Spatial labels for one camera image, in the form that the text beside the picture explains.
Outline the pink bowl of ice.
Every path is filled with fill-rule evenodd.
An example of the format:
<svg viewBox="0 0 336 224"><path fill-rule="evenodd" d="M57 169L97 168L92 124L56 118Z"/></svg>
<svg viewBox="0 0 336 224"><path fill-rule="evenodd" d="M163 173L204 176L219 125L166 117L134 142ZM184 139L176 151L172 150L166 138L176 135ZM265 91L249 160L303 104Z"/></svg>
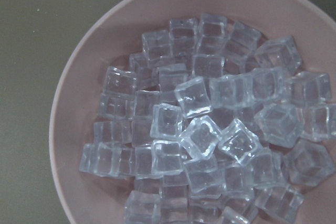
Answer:
<svg viewBox="0 0 336 224"><path fill-rule="evenodd" d="M307 0L123 0L103 15L72 53L55 93L49 127L51 169L71 223L123 223L131 191L125 180L78 169L82 147L93 136L104 73L127 66L142 48L141 35L171 18L208 12L239 20L268 38L292 35L304 66L327 72L335 84L335 21Z"/></svg>

